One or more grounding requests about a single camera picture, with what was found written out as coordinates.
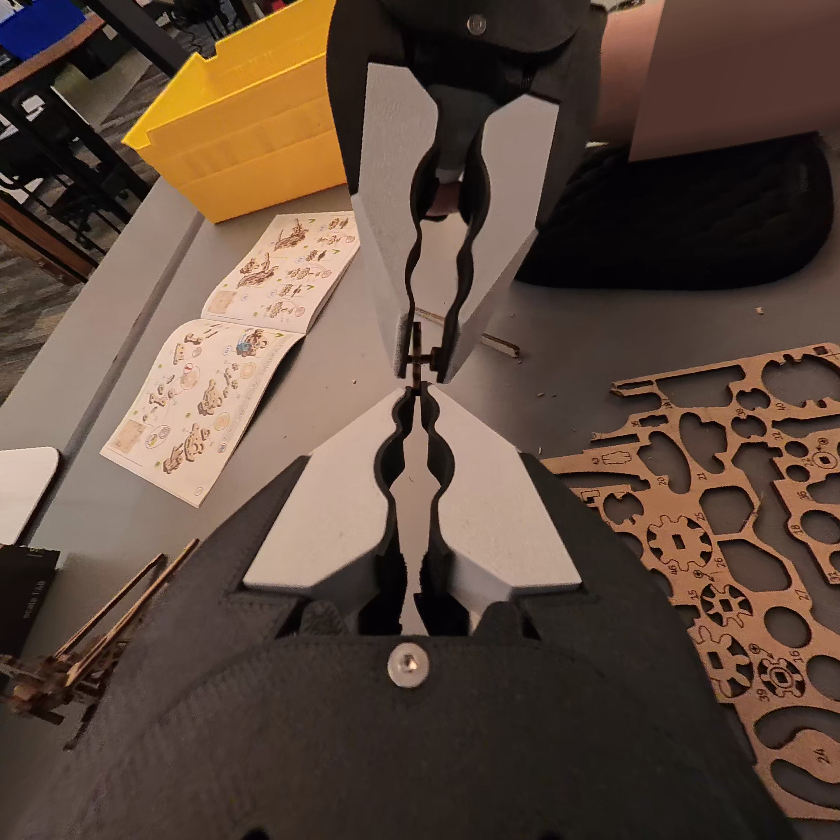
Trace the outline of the blue plastic bin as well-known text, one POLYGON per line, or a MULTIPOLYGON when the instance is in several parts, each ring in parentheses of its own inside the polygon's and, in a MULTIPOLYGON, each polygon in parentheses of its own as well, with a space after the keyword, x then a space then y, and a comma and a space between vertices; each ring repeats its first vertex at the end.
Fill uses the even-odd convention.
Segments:
POLYGON ((1 46, 16 58, 27 60, 68 36, 86 22, 71 1, 35 1, 2 17, 1 46))

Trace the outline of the person's right hand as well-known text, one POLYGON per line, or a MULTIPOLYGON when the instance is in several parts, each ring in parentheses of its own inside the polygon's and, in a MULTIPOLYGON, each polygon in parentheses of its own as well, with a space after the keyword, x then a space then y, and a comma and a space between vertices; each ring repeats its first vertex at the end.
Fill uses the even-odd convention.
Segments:
POLYGON ((438 221, 451 214, 459 212, 459 194, 462 182, 438 182, 436 192, 430 207, 424 218, 430 221, 438 221))

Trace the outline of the black model kit box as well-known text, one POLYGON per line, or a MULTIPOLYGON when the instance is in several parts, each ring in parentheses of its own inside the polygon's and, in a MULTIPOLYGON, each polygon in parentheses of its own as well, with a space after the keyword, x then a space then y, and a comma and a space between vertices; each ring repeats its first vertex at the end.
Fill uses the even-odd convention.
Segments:
POLYGON ((21 655, 59 560, 57 550, 1 546, 2 655, 21 655))

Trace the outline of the laser-cut plywood parts sheet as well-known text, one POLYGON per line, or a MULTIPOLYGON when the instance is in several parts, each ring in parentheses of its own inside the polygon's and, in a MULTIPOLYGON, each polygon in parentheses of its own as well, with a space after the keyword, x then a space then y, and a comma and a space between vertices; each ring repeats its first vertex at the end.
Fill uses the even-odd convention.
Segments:
POLYGON ((618 381, 655 400, 543 463, 662 581, 787 816, 838 823, 838 346, 618 381))

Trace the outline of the partly built wooden model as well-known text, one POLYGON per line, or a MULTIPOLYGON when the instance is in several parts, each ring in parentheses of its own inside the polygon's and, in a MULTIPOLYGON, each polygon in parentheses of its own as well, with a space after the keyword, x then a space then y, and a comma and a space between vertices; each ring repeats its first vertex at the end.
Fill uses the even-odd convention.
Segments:
POLYGON ((2 695, 2 704, 15 715, 54 726, 65 719, 61 709, 74 704, 83 707, 75 734, 63 746, 66 752, 74 750, 96 715, 113 671, 153 599, 199 543, 199 539, 193 539, 173 560, 164 553, 155 556, 54 653, 29 661, 2 655, 2 676, 8 677, 9 688, 2 695), (144 591, 127 612, 106 633, 94 635, 94 627, 143 581, 147 581, 144 591))

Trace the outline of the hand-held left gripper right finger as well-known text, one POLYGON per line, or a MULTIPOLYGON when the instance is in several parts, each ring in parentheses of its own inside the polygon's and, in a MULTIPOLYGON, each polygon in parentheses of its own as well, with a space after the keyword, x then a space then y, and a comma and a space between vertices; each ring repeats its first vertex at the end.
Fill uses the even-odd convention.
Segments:
POLYGON ((582 579, 522 454, 435 385, 420 391, 430 509, 418 612, 431 636, 465 636, 470 616, 582 579))

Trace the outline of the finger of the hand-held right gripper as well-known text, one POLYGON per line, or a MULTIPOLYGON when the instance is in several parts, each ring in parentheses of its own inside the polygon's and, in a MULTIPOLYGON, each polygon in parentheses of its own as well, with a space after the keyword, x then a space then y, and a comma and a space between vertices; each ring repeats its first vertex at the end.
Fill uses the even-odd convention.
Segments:
POLYGON ((438 108, 413 73, 370 63, 364 98, 359 186, 353 211, 374 312, 395 377, 406 375, 418 258, 412 189, 432 150, 438 108))
POLYGON ((471 144, 461 188, 468 229, 438 382, 449 383, 466 362, 536 238, 558 112, 555 103, 522 95, 494 111, 471 144))

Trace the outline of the open instruction booklet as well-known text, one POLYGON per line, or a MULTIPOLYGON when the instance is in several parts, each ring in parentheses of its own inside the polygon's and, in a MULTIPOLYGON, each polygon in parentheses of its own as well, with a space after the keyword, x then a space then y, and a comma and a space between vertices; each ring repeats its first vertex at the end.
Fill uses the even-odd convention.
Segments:
POLYGON ((359 246, 353 211, 276 216, 164 342, 101 456, 199 508, 359 246))

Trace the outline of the wooden gear with axle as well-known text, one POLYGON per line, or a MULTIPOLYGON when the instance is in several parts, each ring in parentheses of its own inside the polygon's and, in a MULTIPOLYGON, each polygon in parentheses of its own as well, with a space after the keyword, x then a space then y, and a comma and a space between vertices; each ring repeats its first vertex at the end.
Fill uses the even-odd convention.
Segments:
POLYGON ((424 366, 430 356, 423 350, 422 323, 406 323, 402 336, 401 358, 397 369, 399 378, 405 379, 413 396, 419 396, 424 379, 424 366))

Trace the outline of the yellow plastic bin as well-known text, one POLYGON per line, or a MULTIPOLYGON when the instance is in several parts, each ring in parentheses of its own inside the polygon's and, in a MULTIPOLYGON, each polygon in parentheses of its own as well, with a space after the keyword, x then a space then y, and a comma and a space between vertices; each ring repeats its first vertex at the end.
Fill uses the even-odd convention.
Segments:
POLYGON ((300 1, 192 56, 123 138, 212 223, 345 183, 326 78, 334 1, 300 1))

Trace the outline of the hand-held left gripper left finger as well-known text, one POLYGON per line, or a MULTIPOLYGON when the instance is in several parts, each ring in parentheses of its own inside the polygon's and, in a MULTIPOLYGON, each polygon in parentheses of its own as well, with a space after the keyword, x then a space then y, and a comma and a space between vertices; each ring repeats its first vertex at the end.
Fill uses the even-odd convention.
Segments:
POLYGON ((365 635, 399 635, 405 599, 391 487, 402 474, 399 388, 316 448, 243 579, 334 604, 365 635))

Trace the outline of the black quilted cushion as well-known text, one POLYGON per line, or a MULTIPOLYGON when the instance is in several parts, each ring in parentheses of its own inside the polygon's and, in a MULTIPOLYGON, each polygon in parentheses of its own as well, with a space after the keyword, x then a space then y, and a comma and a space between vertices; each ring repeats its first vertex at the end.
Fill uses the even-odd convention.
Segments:
POLYGON ((833 226, 818 133, 631 162, 586 151, 516 279, 537 287, 710 291, 808 265, 833 226))

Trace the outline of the person's right forearm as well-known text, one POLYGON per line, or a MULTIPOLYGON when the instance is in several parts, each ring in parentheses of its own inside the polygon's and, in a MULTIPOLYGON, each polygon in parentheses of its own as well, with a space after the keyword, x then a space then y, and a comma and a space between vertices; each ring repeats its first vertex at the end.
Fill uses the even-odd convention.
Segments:
POLYGON ((624 143, 633 138, 664 5, 646 1, 607 16, 590 141, 624 143))

